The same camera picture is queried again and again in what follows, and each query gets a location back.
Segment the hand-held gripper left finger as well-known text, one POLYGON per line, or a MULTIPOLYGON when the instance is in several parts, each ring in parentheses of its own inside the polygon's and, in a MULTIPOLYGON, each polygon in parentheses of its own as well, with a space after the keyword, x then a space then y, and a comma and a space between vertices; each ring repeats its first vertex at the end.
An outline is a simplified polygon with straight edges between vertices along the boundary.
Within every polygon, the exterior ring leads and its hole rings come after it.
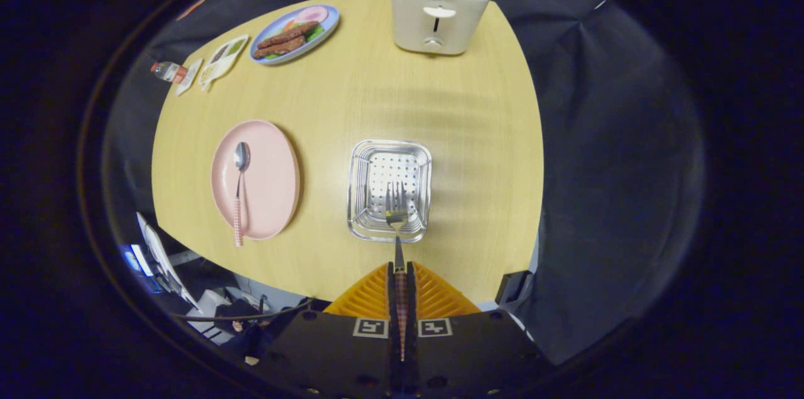
POLYGON ((397 292, 388 263, 327 310, 302 310, 263 356, 264 378, 292 397, 391 397, 400 361, 397 292))

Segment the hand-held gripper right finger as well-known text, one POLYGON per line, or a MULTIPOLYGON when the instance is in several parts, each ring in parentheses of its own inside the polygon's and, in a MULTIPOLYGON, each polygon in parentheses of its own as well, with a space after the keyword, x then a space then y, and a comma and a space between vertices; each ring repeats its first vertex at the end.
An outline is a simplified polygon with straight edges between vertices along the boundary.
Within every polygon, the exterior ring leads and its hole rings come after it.
POLYGON ((504 309, 482 311, 416 262, 405 279, 405 392, 416 398, 518 398, 552 363, 504 309))

